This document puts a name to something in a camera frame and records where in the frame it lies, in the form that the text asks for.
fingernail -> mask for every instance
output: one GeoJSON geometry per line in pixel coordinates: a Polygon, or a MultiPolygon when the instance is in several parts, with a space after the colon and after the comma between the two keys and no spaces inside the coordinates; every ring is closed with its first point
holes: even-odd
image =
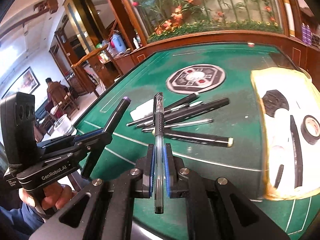
{"type": "Polygon", "coordinates": [[[28,200],[27,200],[27,204],[31,207],[35,207],[36,206],[36,202],[35,200],[33,199],[33,197],[28,197],[28,200]]]}

roll of tape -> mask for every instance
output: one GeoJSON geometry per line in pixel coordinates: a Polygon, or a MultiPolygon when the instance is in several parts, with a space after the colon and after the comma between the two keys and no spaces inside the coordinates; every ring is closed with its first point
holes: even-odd
{"type": "Polygon", "coordinates": [[[301,133],[309,144],[315,145],[320,139],[320,124],[318,120],[311,115],[305,116],[301,124],[301,133]]]}

floral mural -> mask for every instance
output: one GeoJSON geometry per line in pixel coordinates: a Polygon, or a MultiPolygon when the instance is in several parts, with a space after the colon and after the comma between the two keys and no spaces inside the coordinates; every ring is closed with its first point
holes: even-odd
{"type": "Polygon", "coordinates": [[[276,0],[131,1],[149,42],[215,30],[283,32],[276,0]]]}

person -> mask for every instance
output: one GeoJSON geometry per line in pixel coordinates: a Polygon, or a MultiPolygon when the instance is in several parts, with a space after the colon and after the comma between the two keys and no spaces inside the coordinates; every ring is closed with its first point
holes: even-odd
{"type": "Polygon", "coordinates": [[[48,84],[47,94],[48,102],[53,101],[53,105],[56,106],[63,101],[65,96],[68,93],[68,88],[64,85],[61,85],[60,82],[53,82],[51,78],[47,78],[46,83],[48,84]]]}
{"type": "MultiPolygon", "coordinates": [[[[41,207],[44,210],[56,207],[61,209],[76,194],[68,185],[58,182],[43,189],[45,198],[41,207]]],[[[0,206],[0,239],[27,240],[43,223],[43,219],[36,214],[34,198],[25,189],[19,190],[19,197],[23,201],[22,208],[10,211],[0,206]]]]}

screw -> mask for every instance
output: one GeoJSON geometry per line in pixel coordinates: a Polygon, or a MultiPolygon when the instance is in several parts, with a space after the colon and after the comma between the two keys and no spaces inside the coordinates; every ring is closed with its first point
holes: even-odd
{"type": "Polygon", "coordinates": [[[131,175],[138,175],[140,173],[140,170],[137,168],[131,169],[130,170],[131,175]]]}
{"type": "Polygon", "coordinates": [[[190,170],[188,168],[181,168],[179,172],[182,175],[187,175],[189,174],[190,170]]]}
{"type": "Polygon", "coordinates": [[[95,185],[95,186],[99,186],[102,184],[102,179],[94,179],[92,181],[92,184],[95,185]]]}
{"type": "Polygon", "coordinates": [[[228,183],[228,180],[224,177],[220,177],[217,179],[217,182],[220,184],[220,185],[226,185],[228,183]]]}

